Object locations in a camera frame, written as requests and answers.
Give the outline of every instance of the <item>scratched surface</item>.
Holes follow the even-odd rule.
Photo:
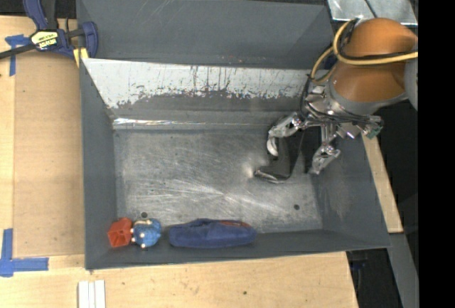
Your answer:
[[[136,220],[145,212],[165,226],[195,218],[233,218],[262,233],[321,228],[302,158],[284,184],[253,176],[268,163],[266,132],[236,127],[117,131],[118,215]]]
[[[302,156],[284,184],[253,175],[269,163],[267,131],[296,109],[307,70],[84,64],[112,113],[119,217],[241,219],[260,233],[322,228]]]
[[[176,65],[85,59],[106,105],[118,108],[150,97],[273,100],[297,97],[307,70]]]

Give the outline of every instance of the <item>blue toy ball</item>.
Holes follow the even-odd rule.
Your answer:
[[[133,243],[141,248],[149,248],[155,245],[161,237],[161,224],[154,218],[137,221],[133,225],[132,234]]]

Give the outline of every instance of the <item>yellow cable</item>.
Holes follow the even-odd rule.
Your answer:
[[[313,65],[313,69],[311,70],[311,74],[310,74],[310,79],[311,81],[316,84],[316,85],[320,85],[322,83],[324,83],[332,74],[332,72],[335,70],[335,66],[333,66],[324,76],[322,76],[321,78],[319,79],[315,79],[314,77],[316,76],[316,71],[318,70],[319,66],[321,65],[322,63],[322,60],[324,60],[328,54],[330,54],[331,52],[333,51],[333,46],[331,46],[330,48],[328,48],[326,51],[324,51],[322,53],[321,56],[319,56],[318,60],[316,60],[316,62],[314,63]]]
[[[339,61],[342,61],[343,63],[350,64],[350,65],[377,65],[377,64],[387,64],[387,63],[396,63],[399,61],[405,61],[409,59],[415,59],[419,57],[419,52],[415,51],[413,53],[409,54],[404,54],[404,55],[397,55],[393,56],[391,58],[379,58],[379,59],[364,59],[362,60],[359,58],[358,60],[353,60],[353,59],[348,59],[342,56],[338,50],[338,39],[340,38],[342,32],[345,30],[345,28],[348,26],[350,22],[354,20],[350,20],[346,23],[344,23],[338,31],[336,31],[335,38],[333,39],[333,52],[335,53],[335,56]]]
[[[344,56],[342,56],[340,54],[340,52],[338,50],[338,40],[339,40],[341,34],[343,33],[343,31],[345,31],[346,27],[352,21],[355,21],[355,19],[354,20],[350,20],[348,22],[345,22],[339,28],[339,30],[336,31],[335,37],[333,38],[333,45],[330,48],[328,48],[327,50],[325,50],[321,54],[321,56],[319,56],[318,60],[314,63],[313,69],[311,69],[311,74],[310,74],[310,79],[311,79],[311,81],[314,84],[320,85],[320,84],[326,82],[330,78],[332,73],[334,72],[336,65],[334,65],[324,76],[320,77],[319,79],[315,78],[316,71],[318,70],[319,66],[321,65],[322,60],[324,60],[332,52],[335,54],[335,56],[337,57],[337,59],[339,61],[342,61],[343,63],[349,64],[349,65],[359,65],[359,66],[396,63],[396,62],[400,62],[400,61],[405,61],[405,60],[409,60],[409,59],[418,58],[418,56],[419,56],[419,52],[418,51],[415,51],[415,52],[409,53],[409,54],[404,54],[404,55],[397,55],[397,56],[393,56],[393,57],[389,57],[389,58],[364,59],[364,60],[361,60],[361,58],[359,58],[359,60],[353,60],[353,59],[345,58]]]

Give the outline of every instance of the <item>wooden table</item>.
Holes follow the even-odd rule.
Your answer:
[[[1,39],[34,30],[0,16]],[[16,61],[10,77],[0,60],[0,229],[14,229],[14,257],[50,260],[47,272],[0,278],[2,307],[76,307],[81,280],[105,280],[107,308],[358,307],[343,252],[86,271],[77,67],[35,51]],[[378,141],[364,141],[387,229],[402,232]]]

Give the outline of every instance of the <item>bin floor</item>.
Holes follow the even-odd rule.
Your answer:
[[[283,184],[253,176],[268,163],[258,129],[117,130],[117,212],[157,218],[164,227],[196,218],[229,218],[260,233],[320,229],[303,156]]]

